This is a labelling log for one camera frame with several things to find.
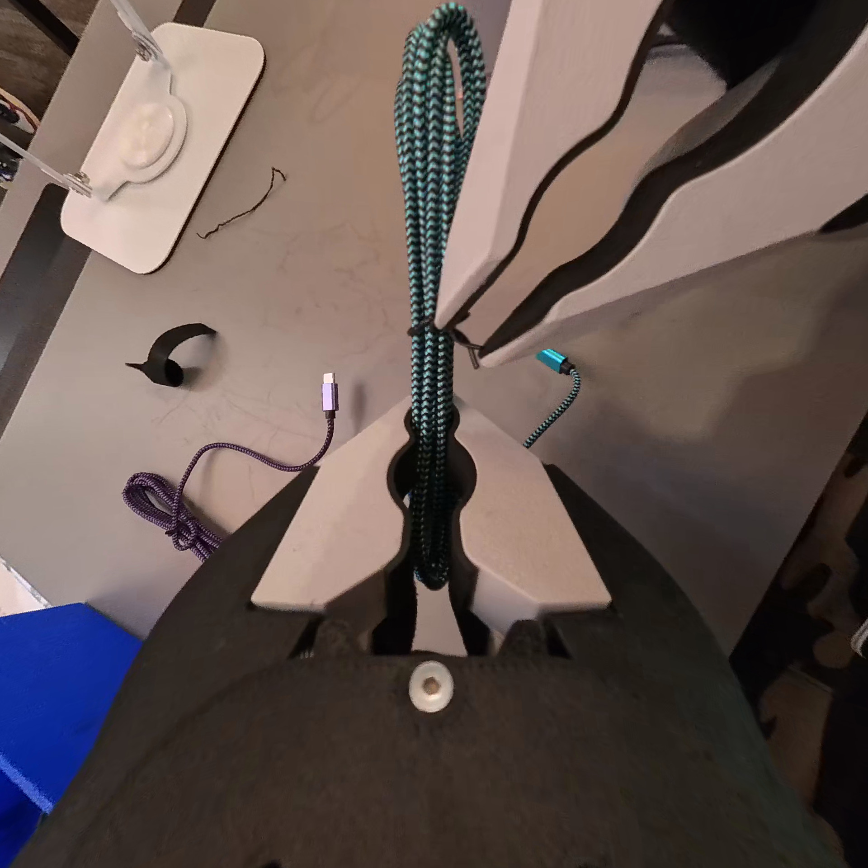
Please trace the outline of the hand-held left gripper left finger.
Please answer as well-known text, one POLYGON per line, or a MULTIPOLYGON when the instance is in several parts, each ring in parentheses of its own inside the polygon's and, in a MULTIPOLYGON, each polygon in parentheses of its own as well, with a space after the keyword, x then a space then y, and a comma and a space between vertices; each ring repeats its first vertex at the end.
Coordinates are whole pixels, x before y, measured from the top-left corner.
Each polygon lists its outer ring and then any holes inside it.
POLYGON ((327 456, 268 563, 251 602, 371 631, 386 616, 386 573, 406 519, 389 471, 410 433, 405 398, 327 456))

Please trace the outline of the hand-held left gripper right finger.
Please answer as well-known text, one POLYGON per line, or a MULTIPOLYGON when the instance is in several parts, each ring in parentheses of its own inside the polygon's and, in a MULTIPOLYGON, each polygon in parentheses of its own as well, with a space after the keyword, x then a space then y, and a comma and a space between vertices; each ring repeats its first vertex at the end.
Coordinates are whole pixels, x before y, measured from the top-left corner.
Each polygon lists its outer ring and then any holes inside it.
POLYGON ((606 609, 611 595, 542 462, 461 399, 457 445, 475 483, 458 517, 476 571, 471 611, 488 628, 606 609))

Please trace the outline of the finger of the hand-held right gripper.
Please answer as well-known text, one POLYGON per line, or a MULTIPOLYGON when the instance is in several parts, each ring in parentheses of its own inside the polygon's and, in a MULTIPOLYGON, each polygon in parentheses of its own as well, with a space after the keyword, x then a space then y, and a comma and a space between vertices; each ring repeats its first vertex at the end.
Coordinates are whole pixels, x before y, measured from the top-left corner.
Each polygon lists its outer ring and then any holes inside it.
POLYGON ((483 344, 532 353, 593 312, 802 235, 866 196, 866 2, 820 2, 780 59, 693 118, 611 229, 483 344))
POLYGON ((438 329, 469 314, 559 172, 621 118, 668 13, 663 1, 511 3, 443 258, 438 329))

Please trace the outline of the black twist tie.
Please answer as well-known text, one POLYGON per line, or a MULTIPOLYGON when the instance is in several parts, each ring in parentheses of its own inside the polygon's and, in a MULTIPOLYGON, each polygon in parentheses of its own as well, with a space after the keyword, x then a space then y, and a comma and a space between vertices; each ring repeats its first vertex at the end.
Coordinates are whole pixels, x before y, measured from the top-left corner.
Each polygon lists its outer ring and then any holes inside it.
POLYGON ((427 331, 436 335, 445 335, 450 338, 453 344, 463 347, 469 354, 470 361, 474 370, 480 368, 480 352, 483 347, 481 344, 476 344, 471 341, 460 329, 456 326, 448 326, 439 328, 435 325, 433 318, 421 320, 416 325, 412 325, 406 332, 410 338, 416 338, 427 331))

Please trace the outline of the person's camouflage trousers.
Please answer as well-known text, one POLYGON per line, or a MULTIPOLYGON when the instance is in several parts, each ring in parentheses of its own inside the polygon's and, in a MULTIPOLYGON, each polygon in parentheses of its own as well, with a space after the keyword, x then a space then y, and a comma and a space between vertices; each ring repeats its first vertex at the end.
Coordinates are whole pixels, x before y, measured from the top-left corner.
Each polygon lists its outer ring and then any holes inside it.
POLYGON ((730 656, 775 764, 811 811, 833 700, 866 650, 866 475, 856 435, 730 656))

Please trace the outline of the white printed paper sheet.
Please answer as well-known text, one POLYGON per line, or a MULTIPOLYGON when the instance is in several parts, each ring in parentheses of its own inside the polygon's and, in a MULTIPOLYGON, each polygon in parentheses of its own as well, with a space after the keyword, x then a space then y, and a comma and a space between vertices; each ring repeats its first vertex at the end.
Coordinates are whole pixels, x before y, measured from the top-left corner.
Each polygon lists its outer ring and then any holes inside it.
POLYGON ((1 559, 1 616, 48 609, 48 602, 27 580, 1 559))

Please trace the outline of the plain blue plastic bin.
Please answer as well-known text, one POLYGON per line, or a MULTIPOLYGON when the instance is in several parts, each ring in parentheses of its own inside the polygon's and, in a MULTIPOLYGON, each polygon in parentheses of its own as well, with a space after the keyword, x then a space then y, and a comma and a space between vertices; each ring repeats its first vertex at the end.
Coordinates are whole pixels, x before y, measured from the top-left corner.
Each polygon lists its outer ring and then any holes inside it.
POLYGON ((142 642, 85 603, 1 619, 1 865, 90 753, 142 642))

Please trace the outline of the black thread scrap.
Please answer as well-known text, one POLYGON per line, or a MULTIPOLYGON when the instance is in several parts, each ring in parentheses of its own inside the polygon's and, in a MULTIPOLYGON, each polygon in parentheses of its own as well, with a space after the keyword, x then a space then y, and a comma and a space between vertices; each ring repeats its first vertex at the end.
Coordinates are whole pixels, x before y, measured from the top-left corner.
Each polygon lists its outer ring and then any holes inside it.
POLYGON ((244 218, 252 215, 257 210, 259 210, 266 203, 269 197, 275 192, 275 190, 282 184, 286 183, 286 181, 287 175, 283 170, 277 167, 271 167, 268 187, 265 193, 257 201, 255 201, 253 205, 251 205, 244 211, 235 213, 232 216, 227 217, 222 222, 219 222, 216 226, 204 233, 196 232, 196 237, 202 241, 205 241, 214 236, 215 234, 220 233, 227 227, 233 225, 233 223, 244 220, 244 218))

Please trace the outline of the white stand with clear arms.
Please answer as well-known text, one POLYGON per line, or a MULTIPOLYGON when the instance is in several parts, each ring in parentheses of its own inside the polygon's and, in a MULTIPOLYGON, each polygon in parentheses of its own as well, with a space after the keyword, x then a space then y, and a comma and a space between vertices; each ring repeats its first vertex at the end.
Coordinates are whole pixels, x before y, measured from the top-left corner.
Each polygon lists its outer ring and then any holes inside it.
POLYGON ((113 1, 136 46, 76 173, 59 173, 1 136, 2 145, 68 191, 61 228, 130 272, 166 262, 236 127, 265 64, 255 38, 166 23, 150 29, 113 1))

